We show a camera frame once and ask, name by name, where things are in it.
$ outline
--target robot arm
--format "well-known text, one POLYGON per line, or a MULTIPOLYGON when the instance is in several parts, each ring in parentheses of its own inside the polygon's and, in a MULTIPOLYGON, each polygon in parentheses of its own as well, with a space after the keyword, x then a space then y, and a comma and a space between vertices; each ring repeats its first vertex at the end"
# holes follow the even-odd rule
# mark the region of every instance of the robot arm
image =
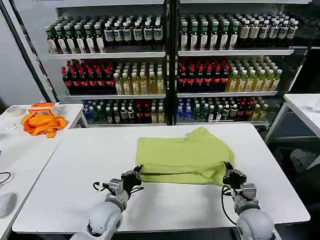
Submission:
POLYGON ((108 193, 104 202, 92 209, 85 231, 76 233, 71 240, 111 239, 122 223, 122 212, 127 208, 131 195, 144 189, 140 187, 141 169, 142 165, 136 166, 133 170, 123 173, 121 179, 112 178, 108 183, 93 183, 94 189, 100 192, 107 189, 108 193))

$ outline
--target table leg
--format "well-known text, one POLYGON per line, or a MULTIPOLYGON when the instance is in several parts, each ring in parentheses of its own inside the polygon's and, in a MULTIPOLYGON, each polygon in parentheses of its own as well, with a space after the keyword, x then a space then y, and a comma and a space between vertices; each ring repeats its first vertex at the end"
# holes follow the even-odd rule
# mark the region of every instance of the table leg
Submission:
POLYGON ((267 135, 265 136, 265 139, 264 139, 265 144, 268 144, 273 132, 279 128, 279 126, 281 125, 281 122, 283 121, 288 110, 289 110, 289 107, 288 107, 287 102, 285 101, 284 104, 282 105, 279 113, 275 117, 275 120, 273 121, 271 128, 269 129, 267 135))

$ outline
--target shelf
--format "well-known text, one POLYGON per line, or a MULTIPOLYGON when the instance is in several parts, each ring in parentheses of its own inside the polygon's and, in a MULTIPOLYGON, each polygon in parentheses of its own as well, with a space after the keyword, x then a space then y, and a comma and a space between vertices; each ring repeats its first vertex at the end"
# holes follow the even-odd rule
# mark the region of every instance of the shelf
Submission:
POLYGON ((239 92, 200 92, 200 93, 177 93, 178 98, 215 98, 215 97, 256 97, 274 96, 277 91, 239 91, 239 92))
POLYGON ((266 126, 268 124, 265 121, 213 121, 213 122, 177 122, 175 125, 211 125, 211 124, 252 124, 254 126, 266 126))
POLYGON ((73 8, 114 5, 151 5, 163 4, 163 0, 33 0, 32 3, 41 8, 73 8))
POLYGON ((244 49, 244 50, 194 50, 194 51, 178 51, 181 57, 189 56, 272 56, 272 55, 290 55, 295 50, 289 49, 244 49))
POLYGON ((89 124, 89 128, 113 128, 113 127, 157 127, 166 126, 165 123, 138 123, 138 124, 89 124))
POLYGON ((78 53, 78 54, 51 54, 52 59, 124 59, 124 58, 163 58, 165 51, 144 52, 106 52, 106 53, 78 53))
POLYGON ((312 0, 180 0, 182 4, 308 4, 312 0))

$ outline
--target black cable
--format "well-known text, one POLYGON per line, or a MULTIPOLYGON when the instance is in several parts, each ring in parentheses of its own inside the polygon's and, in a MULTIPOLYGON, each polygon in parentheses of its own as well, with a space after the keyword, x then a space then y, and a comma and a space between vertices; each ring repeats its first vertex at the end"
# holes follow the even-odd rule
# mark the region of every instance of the black cable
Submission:
POLYGON ((11 177, 11 173, 8 171, 0 172, 0 175, 1 174, 9 174, 9 176, 5 180, 0 181, 0 184, 3 184, 5 181, 7 181, 11 177))
POLYGON ((226 212, 226 209, 225 209, 225 204, 224 204, 224 193, 225 193, 225 188, 228 188, 230 189, 229 186, 227 185, 223 185, 222 189, 221 189, 221 205, 222 205, 222 210, 223 210, 223 213, 224 215, 226 216, 226 218, 231 222, 233 223, 234 225, 237 225, 234 221, 232 221, 232 219, 228 216, 227 212, 226 212))

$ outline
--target robotic hand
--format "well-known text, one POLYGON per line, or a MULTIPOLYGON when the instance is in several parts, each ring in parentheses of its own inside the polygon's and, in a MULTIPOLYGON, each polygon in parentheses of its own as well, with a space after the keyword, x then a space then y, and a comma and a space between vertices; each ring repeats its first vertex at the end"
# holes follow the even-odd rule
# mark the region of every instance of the robotic hand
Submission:
POLYGON ((281 240, 275 229, 271 217, 260 210, 256 199, 257 188, 253 183, 245 183, 247 176, 241 171, 234 169, 229 163, 225 163, 225 175, 221 190, 222 210, 225 216, 234 225, 242 240, 281 240), (223 195, 232 196, 234 200, 234 211, 239 215, 236 223, 227 215, 223 195))
POLYGON ((89 224, 84 232, 78 232, 71 240, 110 240, 122 223, 122 212, 127 208, 131 194, 143 190, 140 187, 142 165, 121 174, 121 180, 112 178, 108 183, 94 182, 97 191, 108 190, 104 202, 91 211, 89 224))

